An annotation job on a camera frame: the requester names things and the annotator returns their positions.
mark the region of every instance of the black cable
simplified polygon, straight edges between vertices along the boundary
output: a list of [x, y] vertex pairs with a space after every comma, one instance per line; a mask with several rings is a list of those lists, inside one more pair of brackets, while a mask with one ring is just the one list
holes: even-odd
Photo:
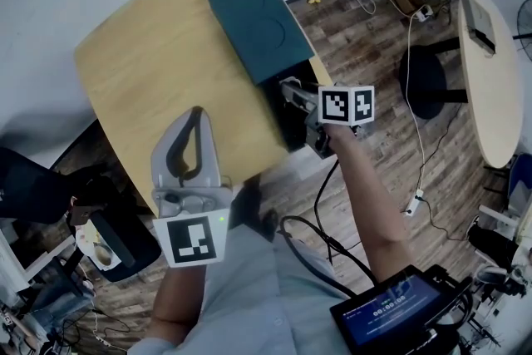
[[444, 231], [446, 233], [446, 238], [450, 241], [469, 241], [468, 239], [452, 239], [450, 236], [449, 236], [449, 231], [447, 231], [447, 229], [445, 228], [442, 228], [441, 226], [438, 226], [434, 223], [434, 219], [432, 218], [432, 208], [431, 208], [431, 204], [423, 199], [422, 197], [418, 197], [419, 201], [422, 201], [423, 203], [426, 203], [426, 205], [429, 206], [429, 217], [431, 218], [431, 225], [436, 228], [436, 229], [439, 229], [440, 231]]
[[[359, 241], [358, 243], [352, 245], [349, 249], [346, 249], [347, 251], [350, 251], [350, 250], [353, 250], [355, 247], [357, 247], [362, 241]], [[336, 258], [337, 256], [339, 256], [341, 253], [339, 252], [336, 252], [335, 254], [332, 255], [332, 258]]]
[[455, 112], [455, 115], [453, 115], [453, 117], [449, 120], [449, 123], [447, 124], [447, 128], [446, 128], [446, 131], [445, 133], [441, 136], [441, 138], [438, 140], [438, 143], [436, 145], [436, 149], [432, 152], [432, 154], [429, 155], [429, 157], [425, 160], [425, 162], [423, 164], [421, 164], [420, 168], [419, 168], [419, 177], [417, 178], [417, 184], [416, 184], [416, 190], [419, 189], [419, 183], [421, 181], [421, 171], [423, 170], [423, 167], [425, 167], [425, 165], [429, 162], [429, 160], [434, 157], [434, 154], [440, 149], [440, 144], [441, 142], [443, 141], [443, 138], [445, 138], [447, 136], [447, 134], [449, 133], [449, 129], [451, 128], [451, 124], [452, 122], [454, 121], [455, 118], [458, 117], [458, 113], [460, 112], [460, 109], [462, 108], [462, 105], [463, 104], [460, 104], [458, 106], [458, 108], [456, 108], [456, 112]]
[[118, 323], [120, 323], [121, 325], [126, 327], [126, 330], [120, 330], [120, 329], [112, 328], [112, 327], [104, 327], [102, 331], [103, 331], [103, 334], [104, 334], [106, 340], [107, 340], [107, 330], [111, 330], [113, 332], [118, 332], [118, 333], [124, 333], [124, 334], [129, 333], [131, 331], [130, 326], [127, 325], [126, 323], [124, 323], [121, 319], [112, 317], [111, 315], [107, 315], [105, 312], [103, 312], [103, 311], [101, 311], [99, 309], [96, 310], [96, 313], [104, 315], [104, 316], [108, 317], [109, 319], [112, 319], [113, 321], [117, 321]]
[[[323, 190], [325, 190], [325, 187], [327, 186], [327, 183], [331, 179], [331, 176], [333, 175], [333, 173], [334, 173], [334, 171], [336, 170], [337, 167], [338, 167], [338, 160], [336, 160], [336, 163], [334, 163], [334, 166], [332, 167], [332, 169], [329, 171], [329, 173], [327, 173], [327, 177], [323, 181], [322, 186], [321, 186], [321, 188], [318, 191], [318, 195], [316, 196], [316, 199], [314, 201], [314, 214], [316, 215], [316, 222], [318, 224], [318, 227], [319, 227], [320, 231], [322, 231], [324, 234], [325, 234], [325, 230], [322, 227], [322, 221], [319, 219], [319, 214], [318, 214], [318, 203], [319, 203], [319, 199], [322, 196]], [[326, 244], [327, 244], [327, 252], [328, 252], [329, 263], [333, 264], [333, 256], [331, 254], [331, 245], [327, 241], [326, 241]]]
[[[84, 314], [82, 314], [80, 317], [76, 318], [76, 319], [68, 319], [68, 318], [65, 318], [63, 320], [63, 324], [62, 324], [62, 332], [61, 332], [61, 343], [59, 343], [59, 345], [61, 346], [61, 348], [72, 348], [74, 345], [78, 344], [81, 340], [81, 334], [80, 334], [80, 329], [79, 327], [77, 327], [77, 322], [82, 319], [83, 317], [85, 317], [89, 312], [92, 312], [92, 309], [89, 309], [88, 311], [86, 311]], [[68, 342], [66, 339], [65, 339], [65, 331], [70, 328], [70, 327], [76, 327], [76, 331], [77, 331], [77, 338], [76, 338], [76, 341], [73, 342], [73, 343], [70, 343]]]
[[440, 14], [441, 9], [443, 8], [447, 9], [447, 26], [450, 26], [452, 23], [452, 0], [447, 0], [447, 3], [444, 3], [440, 6], [438, 12], [436, 12], [435, 14], [435, 18], [438, 18], [438, 15]]
[[292, 250], [293, 254], [298, 258], [298, 260], [312, 273], [314, 274], [315, 276], [317, 276], [318, 278], [320, 278], [321, 280], [323, 280], [324, 282], [330, 284], [331, 286], [333, 286], [334, 288], [337, 288], [338, 290], [340, 290], [341, 292], [345, 293], [346, 295], [348, 295], [349, 297], [354, 297], [356, 296], [356, 294], [350, 290], [349, 288], [341, 285], [340, 283], [336, 282], [334, 279], [331, 279], [330, 277], [328, 277], [327, 275], [325, 274], [322, 274], [320, 271], [318, 271], [317, 269], [315, 269], [309, 262], [307, 262], [307, 260], [298, 252], [298, 250], [294, 247], [293, 243], [292, 243], [292, 240], [290, 239], [290, 237], [288, 237], [288, 234], [284, 228], [284, 223], [287, 221], [287, 220], [297, 220], [298, 222], [303, 222], [304, 224], [306, 224], [307, 226], [309, 226], [323, 241], [325, 241], [327, 244], [329, 244], [329, 246], [336, 250], [338, 253], [340, 254], [344, 254], [345, 256], [347, 256], [348, 258], [350, 258], [353, 262], [355, 262], [355, 264], [357, 264], [357, 266], [363, 271], [363, 273], [365, 275], [368, 276], [368, 278], [372, 281], [372, 283], [374, 285], [377, 285], [378, 282], [377, 282], [377, 279], [375, 278], [375, 276], [373, 275], [372, 271], [365, 265], [363, 264], [360, 260], [358, 260], [355, 256], [353, 256], [352, 254], [350, 254], [337, 240], [335, 240], [333, 237], [330, 237], [329, 235], [325, 234], [324, 232], [322, 232], [319, 228], [317, 228], [314, 224], [311, 224], [308, 220], [304, 219], [304, 218], [301, 218], [299, 216], [284, 216], [282, 219], [281, 219], [281, 223], [279, 224], [280, 228], [281, 228], [281, 233], [283, 234], [283, 237], [284, 239], [286, 240], [287, 242], [287, 245], [288, 247]]
[[465, 293], [461, 295], [462, 302], [464, 302], [464, 316], [461, 318], [461, 320], [456, 323], [456, 329], [463, 326], [467, 321], [469, 321], [469, 318], [471, 314], [473, 314], [473, 295], [468, 290]]

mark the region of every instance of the human hand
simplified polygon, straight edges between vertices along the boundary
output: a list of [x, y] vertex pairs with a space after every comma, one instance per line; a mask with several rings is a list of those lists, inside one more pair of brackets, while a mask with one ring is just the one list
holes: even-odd
[[323, 125], [323, 129], [331, 138], [330, 146], [335, 151], [340, 145], [351, 143], [357, 139], [349, 126], [326, 124]]

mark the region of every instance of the sleeve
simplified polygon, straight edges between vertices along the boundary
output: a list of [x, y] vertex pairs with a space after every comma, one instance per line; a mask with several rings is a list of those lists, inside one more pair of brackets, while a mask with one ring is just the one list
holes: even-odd
[[162, 355], [172, 349], [175, 349], [175, 346], [162, 338], [145, 338], [134, 344], [127, 351], [127, 355]]

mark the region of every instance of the fan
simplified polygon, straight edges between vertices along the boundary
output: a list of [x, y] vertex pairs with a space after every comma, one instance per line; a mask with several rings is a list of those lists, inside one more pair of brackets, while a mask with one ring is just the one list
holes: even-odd
[[532, 0], [525, 0], [517, 12], [517, 32], [520, 36], [529, 35], [520, 39], [520, 50], [524, 50], [532, 61]]

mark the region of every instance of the screen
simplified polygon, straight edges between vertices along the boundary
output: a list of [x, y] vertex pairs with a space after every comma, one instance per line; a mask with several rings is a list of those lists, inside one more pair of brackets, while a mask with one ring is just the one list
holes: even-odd
[[418, 313], [440, 292], [412, 275], [369, 302], [344, 313], [342, 320], [358, 345], [378, 338]]

